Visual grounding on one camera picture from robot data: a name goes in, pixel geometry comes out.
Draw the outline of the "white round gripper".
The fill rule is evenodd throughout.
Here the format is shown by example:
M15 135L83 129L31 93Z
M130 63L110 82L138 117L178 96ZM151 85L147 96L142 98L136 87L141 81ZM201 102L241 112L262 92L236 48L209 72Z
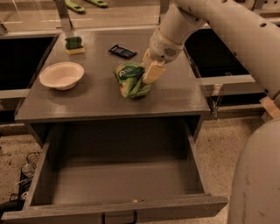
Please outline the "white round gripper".
M183 45L174 44L157 28L150 37L149 47L141 63L144 68L143 83L156 81L165 72L165 62L173 62L182 50Z

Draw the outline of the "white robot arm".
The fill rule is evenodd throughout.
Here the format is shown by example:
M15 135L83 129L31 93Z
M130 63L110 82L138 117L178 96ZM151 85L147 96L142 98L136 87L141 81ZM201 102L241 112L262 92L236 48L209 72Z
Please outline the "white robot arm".
M267 96L280 100L280 29L235 0L174 0L153 32L142 65L152 83L191 34L209 24ZM257 129L234 171L227 224L280 224L280 119Z

